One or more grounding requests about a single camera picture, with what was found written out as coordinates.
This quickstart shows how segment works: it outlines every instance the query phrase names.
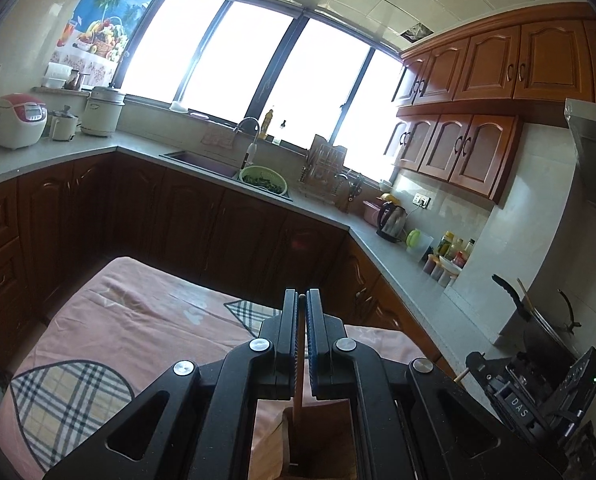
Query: window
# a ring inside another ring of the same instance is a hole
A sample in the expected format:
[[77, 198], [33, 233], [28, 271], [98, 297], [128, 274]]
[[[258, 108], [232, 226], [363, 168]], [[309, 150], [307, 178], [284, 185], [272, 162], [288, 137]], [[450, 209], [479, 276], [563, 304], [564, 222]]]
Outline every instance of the window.
[[273, 108], [271, 136], [308, 149], [321, 135], [347, 148], [347, 168], [389, 178], [400, 61], [320, 17], [245, 1], [165, 0], [117, 83], [223, 124]]
[[329, 140], [368, 52], [363, 41], [309, 20], [263, 107], [274, 109], [269, 134], [307, 149], [315, 134]]
[[235, 2], [191, 75], [183, 105], [239, 122], [291, 21], [280, 12]]
[[224, 0], [165, 0], [137, 47], [122, 90], [171, 103]]
[[374, 53], [336, 136], [335, 143], [347, 148], [345, 166], [376, 181], [393, 172], [383, 153], [398, 122], [391, 100], [400, 67], [393, 57]]

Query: yellow bottle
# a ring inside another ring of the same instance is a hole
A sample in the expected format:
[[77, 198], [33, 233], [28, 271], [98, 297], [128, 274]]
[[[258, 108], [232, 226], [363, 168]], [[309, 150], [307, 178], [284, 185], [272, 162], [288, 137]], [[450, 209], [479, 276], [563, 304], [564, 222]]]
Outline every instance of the yellow bottle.
[[269, 128], [269, 123], [271, 123], [271, 119], [274, 117], [274, 111], [271, 109], [265, 114], [265, 119], [262, 121], [262, 126], [260, 127], [260, 133], [258, 134], [259, 139], [267, 139], [267, 129]]

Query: frying pan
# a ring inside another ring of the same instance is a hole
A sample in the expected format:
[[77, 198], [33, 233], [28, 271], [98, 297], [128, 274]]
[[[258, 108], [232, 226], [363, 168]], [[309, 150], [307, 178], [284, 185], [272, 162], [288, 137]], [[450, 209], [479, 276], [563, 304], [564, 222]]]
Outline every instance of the frying pan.
[[527, 322], [523, 330], [524, 350], [527, 357], [534, 362], [552, 388], [556, 389], [564, 380], [576, 357], [567, 348], [562, 339], [536, 309], [527, 309], [520, 300], [516, 290], [500, 276], [491, 277], [494, 282], [504, 288], [514, 301], [516, 310]]

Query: power outlet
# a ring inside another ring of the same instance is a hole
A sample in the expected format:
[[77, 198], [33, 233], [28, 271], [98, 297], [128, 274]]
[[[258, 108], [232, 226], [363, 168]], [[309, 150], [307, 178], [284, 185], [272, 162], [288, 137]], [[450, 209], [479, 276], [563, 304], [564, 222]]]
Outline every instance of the power outlet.
[[422, 209], [426, 209], [427, 206], [429, 205], [429, 201], [431, 199], [428, 196], [425, 195], [421, 195], [420, 193], [416, 193], [416, 195], [414, 196], [414, 200], [412, 200], [412, 202], [421, 207]]

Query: pink cloth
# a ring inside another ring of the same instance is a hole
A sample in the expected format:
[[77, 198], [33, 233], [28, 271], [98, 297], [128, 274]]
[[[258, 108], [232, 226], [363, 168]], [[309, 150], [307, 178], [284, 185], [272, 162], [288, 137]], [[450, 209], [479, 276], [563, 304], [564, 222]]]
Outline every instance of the pink cloth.
[[[91, 360], [117, 371], [137, 395], [179, 360], [207, 364], [251, 340], [224, 306], [235, 300], [130, 258], [118, 258], [65, 304], [16, 375], [66, 360]], [[348, 336], [387, 359], [406, 363], [423, 355], [403, 333], [346, 329]], [[312, 402], [316, 400], [306, 376], [304, 403]], [[273, 430], [274, 420], [287, 405], [272, 400], [258, 403], [254, 446]], [[0, 447], [25, 480], [43, 477], [20, 433], [9, 390], [0, 406]]]

